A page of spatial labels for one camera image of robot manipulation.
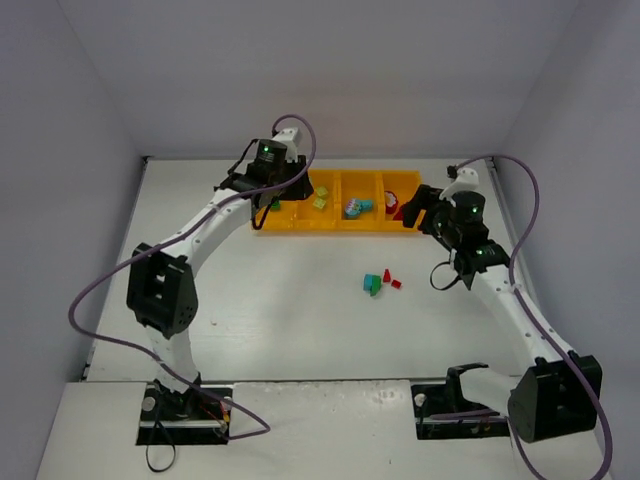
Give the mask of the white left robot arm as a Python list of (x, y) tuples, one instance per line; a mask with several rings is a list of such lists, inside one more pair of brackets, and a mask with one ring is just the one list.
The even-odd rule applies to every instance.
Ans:
[(201, 382), (191, 350), (189, 326), (199, 306), (195, 278), (210, 255), (239, 227), (275, 200), (311, 196), (309, 176), (299, 175), (306, 158), (298, 153), (301, 133), (283, 129), (257, 141), (256, 156), (239, 173), (235, 167), (214, 188), (210, 202), (175, 237), (187, 237), (133, 263), (126, 296), (151, 341), (160, 367), (157, 383), (177, 394)]

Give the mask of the light blue lego brick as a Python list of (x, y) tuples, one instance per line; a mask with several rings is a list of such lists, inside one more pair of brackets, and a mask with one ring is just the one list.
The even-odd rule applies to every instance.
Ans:
[(363, 290), (371, 291), (374, 288), (379, 288), (382, 279), (379, 275), (365, 274), (363, 279)]

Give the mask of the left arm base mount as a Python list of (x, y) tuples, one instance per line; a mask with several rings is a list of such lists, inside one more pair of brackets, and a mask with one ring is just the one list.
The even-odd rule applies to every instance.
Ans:
[(228, 387), (204, 387), (223, 401), (187, 390), (171, 392), (156, 382), (145, 386), (140, 407), (138, 446), (227, 445), (232, 407)]

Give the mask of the red round lego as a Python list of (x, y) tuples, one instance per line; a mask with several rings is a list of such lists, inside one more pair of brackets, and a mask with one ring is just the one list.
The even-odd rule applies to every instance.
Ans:
[(403, 208), (400, 207), (394, 214), (393, 216), (393, 220), (394, 221), (402, 221), (404, 218), (404, 214), (403, 214)]

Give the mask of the yellow bin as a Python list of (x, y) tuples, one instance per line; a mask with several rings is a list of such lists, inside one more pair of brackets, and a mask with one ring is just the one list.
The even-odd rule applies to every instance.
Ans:
[[(335, 230), (340, 218), (339, 174), (336, 170), (312, 170), (310, 180), (313, 194), (308, 199), (297, 203), (294, 227), (302, 232)], [(320, 186), (329, 190), (329, 195), (322, 198), (326, 201), (322, 211), (313, 207), (314, 200), (319, 198), (315, 194), (315, 189)]]
[[(335, 193), (337, 229), (342, 232), (378, 232), (385, 219), (381, 175), (367, 170), (339, 170)], [(349, 217), (347, 207), (355, 200), (369, 202), (371, 209)]]
[[(270, 180), (273, 180), (279, 171), (269, 171), (258, 174), (253, 173), (257, 179), (257, 188), (261, 189), (266, 186)], [(270, 205), (256, 210), (252, 207), (251, 227), (255, 231), (265, 228), (268, 231), (285, 231), (293, 227), (294, 214), (296, 213), (296, 205), (298, 201), (281, 201), (281, 210), (271, 210)]]

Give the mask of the small lime lego brick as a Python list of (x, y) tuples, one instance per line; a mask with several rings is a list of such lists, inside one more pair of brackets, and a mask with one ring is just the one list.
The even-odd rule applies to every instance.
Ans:
[(313, 202), (313, 207), (317, 210), (322, 211), (326, 206), (326, 201), (322, 198), (316, 198)]

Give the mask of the blue flower lego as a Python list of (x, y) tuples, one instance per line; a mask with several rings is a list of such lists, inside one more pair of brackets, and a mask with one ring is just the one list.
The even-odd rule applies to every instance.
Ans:
[(346, 206), (344, 208), (344, 218), (346, 220), (355, 220), (360, 216), (361, 212), (362, 212), (361, 201), (357, 198), (351, 198), (347, 201)]

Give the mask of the green curved lego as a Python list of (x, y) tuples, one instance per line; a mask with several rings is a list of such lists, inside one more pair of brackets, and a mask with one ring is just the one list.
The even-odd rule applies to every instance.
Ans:
[(376, 296), (382, 288), (382, 280), (378, 277), (372, 279), (369, 293), (372, 297)]

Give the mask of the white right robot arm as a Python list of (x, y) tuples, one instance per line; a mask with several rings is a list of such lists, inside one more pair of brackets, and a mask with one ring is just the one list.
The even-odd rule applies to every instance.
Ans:
[(462, 190), (444, 199), (421, 185), (401, 208), (403, 224), (442, 245), (461, 282), (499, 321), (511, 341), (519, 372), (511, 378), (484, 363), (451, 367), (447, 389), (455, 412), (474, 405), (506, 416), (521, 440), (534, 443), (589, 431), (602, 368), (562, 340), (509, 276), (510, 257), (483, 222), (485, 198)]

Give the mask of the yellow bin far left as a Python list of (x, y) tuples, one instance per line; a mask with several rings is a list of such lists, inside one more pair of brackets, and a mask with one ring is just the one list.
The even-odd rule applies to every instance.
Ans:
[[(257, 179), (257, 188), (261, 189), (266, 186), (270, 180), (273, 180), (279, 171), (269, 171), (258, 174), (253, 173)], [(252, 207), (251, 227), (255, 231), (265, 228), (268, 231), (285, 231), (293, 227), (294, 214), (296, 213), (296, 205), (298, 201), (281, 201), (281, 210), (271, 210), (270, 205), (256, 210)]]

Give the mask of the red flower lego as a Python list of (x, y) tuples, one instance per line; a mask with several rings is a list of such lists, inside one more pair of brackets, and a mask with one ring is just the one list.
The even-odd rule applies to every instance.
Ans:
[(385, 212), (389, 215), (393, 214), (399, 206), (397, 195), (393, 191), (386, 190), (384, 192)]

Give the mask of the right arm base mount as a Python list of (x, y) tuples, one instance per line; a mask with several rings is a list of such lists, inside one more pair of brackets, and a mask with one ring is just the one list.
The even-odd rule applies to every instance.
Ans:
[(487, 368), (487, 365), (463, 364), (450, 367), (445, 379), (439, 383), (411, 384), (418, 440), (480, 440), (510, 436), (506, 419), (462, 395), (461, 374), (482, 368)]

